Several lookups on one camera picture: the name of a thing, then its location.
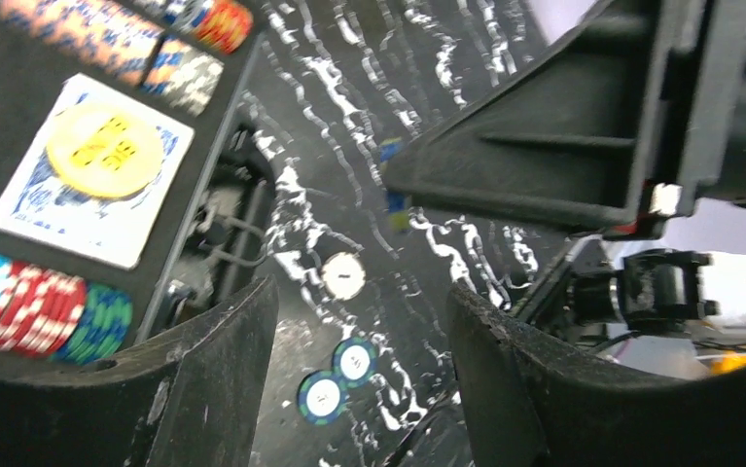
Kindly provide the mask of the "purple and blue chip stack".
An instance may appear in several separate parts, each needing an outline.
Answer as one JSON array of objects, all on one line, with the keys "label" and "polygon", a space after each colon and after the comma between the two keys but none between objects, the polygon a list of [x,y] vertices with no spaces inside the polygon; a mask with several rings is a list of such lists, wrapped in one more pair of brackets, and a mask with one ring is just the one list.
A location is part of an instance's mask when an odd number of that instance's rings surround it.
[{"label": "purple and blue chip stack", "polygon": [[133,3],[223,54],[238,49],[254,25],[251,11],[237,1],[134,0]]}]

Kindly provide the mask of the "teal fifty chip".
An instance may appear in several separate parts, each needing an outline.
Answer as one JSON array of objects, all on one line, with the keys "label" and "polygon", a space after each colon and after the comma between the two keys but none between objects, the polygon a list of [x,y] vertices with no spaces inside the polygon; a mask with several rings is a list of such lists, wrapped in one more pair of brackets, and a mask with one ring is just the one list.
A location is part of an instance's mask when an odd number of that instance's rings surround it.
[{"label": "teal fifty chip", "polygon": [[299,385],[297,405],[302,417],[316,426],[338,419],[347,400],[347,387],[336,373],[327,370],[307,375]]},{"label": "teal fifty chip", "polygon": [[336,346],[332,356],[332,369],[348,388],[358,388],[375,374],[376,358],[372,343],[352,337]]}]

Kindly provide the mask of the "teal fifty chip left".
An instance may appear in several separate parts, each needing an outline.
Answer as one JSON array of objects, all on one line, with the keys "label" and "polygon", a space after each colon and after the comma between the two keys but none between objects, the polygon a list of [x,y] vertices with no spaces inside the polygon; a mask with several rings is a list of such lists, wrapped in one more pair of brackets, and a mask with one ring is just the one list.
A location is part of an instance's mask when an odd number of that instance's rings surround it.
[{"label": "teal fifty chip left", "polygon": [[327,370],[307,375],[299,385],[297,405],[302,417],[316,426],[338,419],[347,400],[347,387],[336,373]]}]

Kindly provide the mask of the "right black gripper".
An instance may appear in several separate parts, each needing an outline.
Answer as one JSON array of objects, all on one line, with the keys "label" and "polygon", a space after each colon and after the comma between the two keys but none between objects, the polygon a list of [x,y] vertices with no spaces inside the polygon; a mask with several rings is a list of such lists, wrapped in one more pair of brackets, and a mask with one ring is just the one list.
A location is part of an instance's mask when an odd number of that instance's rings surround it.
[{"label": "right black gripper", "polygon": [[673,1],[668,13],[650,175],[663,5],[599,1],[545,55],[409,143],[385,186],[414,205],[571,232],[639,211],[630,238],[661,237],[721,178],[746,58],[746,1]]}]

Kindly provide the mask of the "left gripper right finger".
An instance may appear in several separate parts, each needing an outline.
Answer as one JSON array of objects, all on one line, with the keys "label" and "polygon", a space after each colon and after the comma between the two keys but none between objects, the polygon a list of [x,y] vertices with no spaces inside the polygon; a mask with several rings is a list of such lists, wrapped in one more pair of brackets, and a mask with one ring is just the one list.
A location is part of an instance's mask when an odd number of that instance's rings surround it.
[{"label": "left gripper right finger", "polygon": [[464,285],[449,344],[479,466],[746,466],[746,367],[683,380],[618,365]]}]

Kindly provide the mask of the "orange blue chip stack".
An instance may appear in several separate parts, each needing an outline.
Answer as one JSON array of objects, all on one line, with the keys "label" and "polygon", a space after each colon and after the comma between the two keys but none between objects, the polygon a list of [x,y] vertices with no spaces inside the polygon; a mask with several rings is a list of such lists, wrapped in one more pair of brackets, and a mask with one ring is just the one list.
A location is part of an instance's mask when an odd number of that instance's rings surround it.
[{"label": "orange blue chip stack", "polygon": [[0,19],[193,116],[224,71],[221,60],[114,1],[0,1]]}]

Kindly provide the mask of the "black poker set case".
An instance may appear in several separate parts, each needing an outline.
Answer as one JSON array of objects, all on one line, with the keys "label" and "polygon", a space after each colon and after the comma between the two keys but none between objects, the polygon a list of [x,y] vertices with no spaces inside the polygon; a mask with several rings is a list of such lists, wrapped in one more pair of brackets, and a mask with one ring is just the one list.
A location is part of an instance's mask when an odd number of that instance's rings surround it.
[{"label": "black poker set case", "polygon": [[187,297],[259,37],[223,55],[129,1],[0,1],[0,352],[87,363]]}]

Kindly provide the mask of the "teal fifty chip right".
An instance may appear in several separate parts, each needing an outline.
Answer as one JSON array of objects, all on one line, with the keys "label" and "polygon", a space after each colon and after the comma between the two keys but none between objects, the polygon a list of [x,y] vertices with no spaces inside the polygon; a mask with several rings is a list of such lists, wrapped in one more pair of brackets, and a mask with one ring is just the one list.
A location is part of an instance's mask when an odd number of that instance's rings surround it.
[{"label": "teal fifty chip right", "polygon": [[358,388],[375,374],[376,358],[372,343],[352,337],[336,346],[332,356],[332,369],[348,388]]}]

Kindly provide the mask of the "yellow big blind button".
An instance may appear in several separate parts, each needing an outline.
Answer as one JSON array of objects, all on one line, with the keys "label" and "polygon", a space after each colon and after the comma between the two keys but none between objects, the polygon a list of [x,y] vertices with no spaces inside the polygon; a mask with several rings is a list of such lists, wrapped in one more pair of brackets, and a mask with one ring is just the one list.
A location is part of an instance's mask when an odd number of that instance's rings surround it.
[{"label": "yellow big blind button", "polygon": [[157,129],[113,105],[84,102],[50,120],[45,152],[58,178],[96,198],[127,198],[155,180],[163,148]]}]

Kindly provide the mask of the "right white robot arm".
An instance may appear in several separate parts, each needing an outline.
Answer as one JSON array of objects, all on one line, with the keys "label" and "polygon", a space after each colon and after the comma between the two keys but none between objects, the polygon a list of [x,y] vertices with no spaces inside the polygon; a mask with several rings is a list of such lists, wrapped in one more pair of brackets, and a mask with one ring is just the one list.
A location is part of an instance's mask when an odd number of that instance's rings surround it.
[{"label": "right white robot arm", "polygon": [[[386,164],[414,206],[656,239],[712,198],[746,209],[746,1],[599,1],[546,53]],[[746,341],[746,255],[654,249],[556,265],[515,308],[560,337],[689,322]]]}]

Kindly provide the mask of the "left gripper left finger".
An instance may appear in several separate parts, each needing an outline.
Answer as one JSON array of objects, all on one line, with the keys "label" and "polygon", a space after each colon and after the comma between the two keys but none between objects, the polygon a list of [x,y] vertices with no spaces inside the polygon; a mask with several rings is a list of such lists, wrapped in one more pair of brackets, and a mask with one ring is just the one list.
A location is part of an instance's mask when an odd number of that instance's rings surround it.
[{"label": "left gripper left finger", "polygon": [[0,352],[0,466],[245,466],[278,315],[260,277],[78,366]]}]

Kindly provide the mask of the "blue playing card deck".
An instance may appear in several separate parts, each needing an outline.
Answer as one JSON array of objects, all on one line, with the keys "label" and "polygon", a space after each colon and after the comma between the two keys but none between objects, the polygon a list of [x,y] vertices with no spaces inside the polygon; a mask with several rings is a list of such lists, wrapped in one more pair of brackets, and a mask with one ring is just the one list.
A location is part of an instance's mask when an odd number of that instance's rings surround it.
[{"label": "blue playing card deck", "polygon": [[[163,158],[153,182],[127,198],[96,198],[62,182],[45,144],[50,120],[80,103],[117,106],[154,126]],[[146,104],[85,75],[63,85],[0,196],[0,231],[44,243],[120,269],[137,266],[165,196],[195,138],[195,131]]]}]

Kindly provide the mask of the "white one chip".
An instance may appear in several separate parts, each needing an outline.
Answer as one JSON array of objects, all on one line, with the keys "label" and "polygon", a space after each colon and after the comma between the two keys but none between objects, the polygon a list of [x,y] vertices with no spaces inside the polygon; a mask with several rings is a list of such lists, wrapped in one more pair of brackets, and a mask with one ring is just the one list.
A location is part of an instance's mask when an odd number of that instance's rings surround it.
[{"label": "white one chip", "polygon": [[335,300],[355,298],[366,284],[366,271],[357,255],[340,252],[329,258],[321,272],[325,288]]}]

